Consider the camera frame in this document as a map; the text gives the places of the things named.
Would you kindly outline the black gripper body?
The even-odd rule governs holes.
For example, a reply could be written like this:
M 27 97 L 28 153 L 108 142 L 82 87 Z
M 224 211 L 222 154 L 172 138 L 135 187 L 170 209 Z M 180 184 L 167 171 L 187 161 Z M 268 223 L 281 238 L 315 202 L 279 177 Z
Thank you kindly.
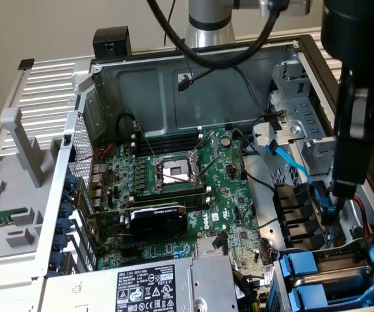
M 321 42 L 356 87 L 374 87 L 374 1 L 324 1 Z

